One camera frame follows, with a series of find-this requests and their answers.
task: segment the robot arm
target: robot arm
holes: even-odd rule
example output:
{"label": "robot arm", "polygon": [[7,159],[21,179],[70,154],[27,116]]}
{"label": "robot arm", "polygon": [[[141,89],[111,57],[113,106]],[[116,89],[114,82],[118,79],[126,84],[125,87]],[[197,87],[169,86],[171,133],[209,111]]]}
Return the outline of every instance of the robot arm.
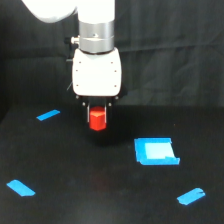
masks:
{"label": "robot arm", "polygon": [[22,0],[29,11],[45,23],[55,23],[77,13],[76,0]]}
{"label": "robot arm", "polygon": [[114,47],[115,0],[22,1],[46,23],[78,13],[79,36],[71,38],[72,44],[79,45],[73,58],[73,90],[86,110],[90,128],[104,129],[121,89],[121,61]]}

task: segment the blue paper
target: blue paper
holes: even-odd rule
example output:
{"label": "blue paper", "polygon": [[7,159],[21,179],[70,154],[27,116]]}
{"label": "blue paper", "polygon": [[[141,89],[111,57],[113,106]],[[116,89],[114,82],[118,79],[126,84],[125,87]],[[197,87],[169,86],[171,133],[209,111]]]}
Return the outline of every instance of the blue paper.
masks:
{"label": "blue paper", "polygon": [[180,204],[188,205],[204,196],[205,196],[205,193],[202,189],[195,188],[194,190],[189,191],[188,193],[178,197],[177,200],[179,201]]}
{"label": "blue paper", "polygon": [[7,184],[7,186],[18,193],[20,196],[33,196],[35,194],[34,191],[18,180],[11,181]]}
{"label": "blue paper", "polygon": [[170,138],[135,139],[136,160],[142,165],[178,165]]}
{"label": "blue paper", "polygon": [[60,111],[58,111],[58,110],[52,110],[52,111],[49,111],[46,114],[42,114],[42,115],[38,116],[37,119],[40,120],[40,121],[43,121],[43,120],[45,120],[49,117],[52,117],[56,114],[59,114],[59,113],[60,113]]}

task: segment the red object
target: red object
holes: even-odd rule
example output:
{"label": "red object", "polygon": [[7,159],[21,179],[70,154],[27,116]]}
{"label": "red object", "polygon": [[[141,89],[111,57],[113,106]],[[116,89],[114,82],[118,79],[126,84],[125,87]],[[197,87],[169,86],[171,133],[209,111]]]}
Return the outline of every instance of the red object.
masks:
{"label": "red object", "polygon": [[95,131],[106,128],[106,112],[103,107],[93,107],[90,109],[89,127]]}

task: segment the blue tape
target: blue tape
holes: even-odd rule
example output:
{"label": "blue tape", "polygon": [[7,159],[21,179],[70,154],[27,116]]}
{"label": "blue tape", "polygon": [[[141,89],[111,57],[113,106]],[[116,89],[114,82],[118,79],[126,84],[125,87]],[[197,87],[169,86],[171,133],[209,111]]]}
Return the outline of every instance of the blue tape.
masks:
{"label": "blue tape", "polygon": [[172,143],[170,138],[138,138],[134,140],[136,160],[142,165],[179,165],[180,158],[165,157],[164,159],[148,159],[146,143]]}
{"label": "blue tape", "polygon": [[165,159],[140,160],[142,165],[179,165],[180,158],[166,157]]}
{"label": "blue tape", "polygon": [[195,188],[194,190],[189,191],[188,193],[178,197],[177,200],[179,201],[180,204],[188,205],[204,196],[205,196],[205,193],[202,189]]}
{"label": "blue tape", "polygon": [[43,121],[43,120],[45,120],[49,117],[52,117],[56,114],[59,114],[59,113],[60,113],[60,111],[58,111],[58,110],[52,110],[52,111],[49,111],[46,114],[42,114],[42,115],[38,116],[37,119],[40,120],[40,121]]}
{"label": "blue tape", "polygon": [[33,196],[35,194],[30,188],[21,183],[18,180],[13,180],[7,184],[13,191],[15,191],[20,196]]}
{"label": "blue tape", "polygon": [[171,138],[138,138],[136,140],[144,143],[172,143]]}

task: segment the white plastic casing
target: white plastic casing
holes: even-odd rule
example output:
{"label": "white plastic casing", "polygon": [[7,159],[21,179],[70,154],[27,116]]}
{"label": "white plastic casing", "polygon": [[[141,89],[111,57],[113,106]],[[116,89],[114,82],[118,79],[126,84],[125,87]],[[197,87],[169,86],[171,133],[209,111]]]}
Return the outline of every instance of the white plastic casing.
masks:
{"label": "white plastic casing", "polygon": [[121,61],[116,48],[90,55],[76,49],[72,68],[73,90],[81,96],[116,96],[121,88]]}
{"label": "white plastic casing", "polygon": [[79,21],[89,24],[107,23],[115,17],[115,0],[79,0]]}
{"label": "white plastic casing", "polygon": [[55,23],[77,12],[79,0],[22,0],[30,12],[45,23]]}

